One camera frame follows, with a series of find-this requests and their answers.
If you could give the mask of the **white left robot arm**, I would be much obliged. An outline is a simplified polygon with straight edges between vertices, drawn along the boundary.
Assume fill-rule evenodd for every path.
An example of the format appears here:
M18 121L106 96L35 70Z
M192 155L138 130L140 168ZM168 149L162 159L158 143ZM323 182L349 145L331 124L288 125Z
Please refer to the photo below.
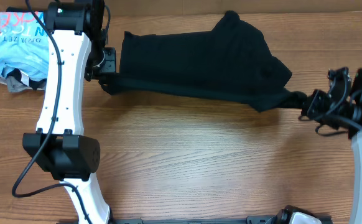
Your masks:
M109 8L103 1L51 2L39 24L48 36L49 68L42 111L34 133L22 146L69 194L78 223L113 223L97 178L100 144L84 134L85 81L115 70L107 47Z

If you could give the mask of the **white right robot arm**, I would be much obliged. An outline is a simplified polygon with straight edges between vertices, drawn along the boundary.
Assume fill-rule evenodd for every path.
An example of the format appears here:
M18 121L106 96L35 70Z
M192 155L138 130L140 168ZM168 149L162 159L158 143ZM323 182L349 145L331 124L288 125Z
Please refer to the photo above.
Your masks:
M280 108L301 111L303 117L328 126L335 134L347 133L353 151L355 177L350 223L362 223L362 68L355 77L348 68L329 70L329 90L315 90L310 96L295 92Z

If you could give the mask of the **black polo shirt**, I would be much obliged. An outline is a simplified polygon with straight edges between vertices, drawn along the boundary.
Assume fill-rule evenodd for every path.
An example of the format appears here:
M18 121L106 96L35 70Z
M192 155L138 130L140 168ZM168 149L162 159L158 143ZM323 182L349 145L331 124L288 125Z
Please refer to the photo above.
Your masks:
M302 107L307 95L285 85L292 72L262 32L228 11L211 31L170 35L125 32L119 73L99 80L110 95L145 90L247 104L258 112Z

